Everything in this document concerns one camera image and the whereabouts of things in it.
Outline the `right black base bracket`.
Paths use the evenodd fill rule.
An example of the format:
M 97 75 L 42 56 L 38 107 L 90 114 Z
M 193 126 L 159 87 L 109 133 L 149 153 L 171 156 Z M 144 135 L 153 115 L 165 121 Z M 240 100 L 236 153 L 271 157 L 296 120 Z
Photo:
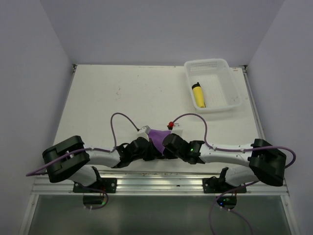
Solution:
M 217 178 L 215 176 L 202 179 L 202 188 L 204 193 L 224 193 L 228 190 L 237 188 L 225 182 L 224 178 Z

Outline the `aluminium mounting rail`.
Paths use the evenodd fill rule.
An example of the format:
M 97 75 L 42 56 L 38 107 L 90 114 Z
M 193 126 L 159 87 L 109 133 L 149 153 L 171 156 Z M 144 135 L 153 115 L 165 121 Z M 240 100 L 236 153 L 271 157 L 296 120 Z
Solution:
M 103 178 L 116 178 L 115 195 L 203 195 L 202 179 L 210 178 L 212 174 L 182 174 L 155 172 L 109 172 L 100 171 Z M 35 178 L 32 194 L 37 195 L 70 195 L 73 194 L 74 183 L 65 180 L 50 183 L 47 176 Z

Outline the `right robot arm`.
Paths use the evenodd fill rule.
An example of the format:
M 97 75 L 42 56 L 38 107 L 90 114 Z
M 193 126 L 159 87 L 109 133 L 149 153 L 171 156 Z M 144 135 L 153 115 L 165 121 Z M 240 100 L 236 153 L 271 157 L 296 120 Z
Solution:
M 218 187 L 229 192 L 241 184 L 260 181 L 280 187 L 283 185 L 287 156 L 262 139 L 226 149 L 224 145 L 211 147 L 204 141 L 187 142 L 176 134 L 169 134 L 162 143 L 165 152 L 189 164 L 224 163 L 236 165 L 221 172 Z

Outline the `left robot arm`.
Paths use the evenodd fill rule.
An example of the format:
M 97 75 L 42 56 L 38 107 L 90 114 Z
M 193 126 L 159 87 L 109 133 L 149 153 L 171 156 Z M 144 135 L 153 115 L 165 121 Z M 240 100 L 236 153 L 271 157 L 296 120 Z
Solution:
M 97 192 L 102 181 L 95 165 L 124 168 L 136 160 L 152 161 L 161 154 L 151 140 L 143 137 L 123 143 L 110 152 L 85 147 L 80 136 L 73 136 L 46 149 L 42 156 L 50 182 L 69 179 L 84 185 L 90 192 Z

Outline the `left black base bracket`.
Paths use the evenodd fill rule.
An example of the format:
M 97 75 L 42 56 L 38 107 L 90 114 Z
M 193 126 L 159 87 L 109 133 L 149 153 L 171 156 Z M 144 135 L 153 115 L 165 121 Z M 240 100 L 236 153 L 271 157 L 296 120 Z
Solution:
M 116 193 L 117 179 L 116 178 L 102 178 L 97 180 L 90 186 L 81 186 L 78 183 L 74 183 L 74 193 Z

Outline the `purple grey towel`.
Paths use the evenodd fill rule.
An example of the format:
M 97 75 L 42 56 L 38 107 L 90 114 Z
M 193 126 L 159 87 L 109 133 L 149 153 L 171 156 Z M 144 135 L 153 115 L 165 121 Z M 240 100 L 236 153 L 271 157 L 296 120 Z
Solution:
M 148 145 L 143 157 L 144 161 L 163 160 L 167 159 L 164 155 L 165 147 L 163 146 L 164 139 L 171 134 L 170 130 L 160 131 L 147 129 L 144 132 L 148 137 Z

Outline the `white plastic basket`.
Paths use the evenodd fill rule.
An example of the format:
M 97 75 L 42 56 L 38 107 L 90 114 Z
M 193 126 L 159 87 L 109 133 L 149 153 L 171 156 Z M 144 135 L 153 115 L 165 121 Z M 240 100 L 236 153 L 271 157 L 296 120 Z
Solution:
M 184 70 L 187 87 L 197 113 L 223 112 L 242 104 L 232 69 L 226 60 L 214 58 L 187 61 Z M 195 103 L 192 86 L 197 82 L 203 91 L 205 108 L 199 108 Z

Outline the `black base bracket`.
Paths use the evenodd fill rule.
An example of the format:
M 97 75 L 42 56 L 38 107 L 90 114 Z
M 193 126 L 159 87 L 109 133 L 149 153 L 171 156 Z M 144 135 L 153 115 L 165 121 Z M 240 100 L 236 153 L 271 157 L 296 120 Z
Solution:
M 237 188 L 225 182 L 224 178 L 217 178 L 215 176 L 202 179 L 202 188 L 204 193 L 224 193 L 228 190 Z
M 74 183 L 74 193 L 116 193 L 117 179 L 116 178 L 102 178 L 97 180 L 90 186 L 81 186 L 78 183 Z

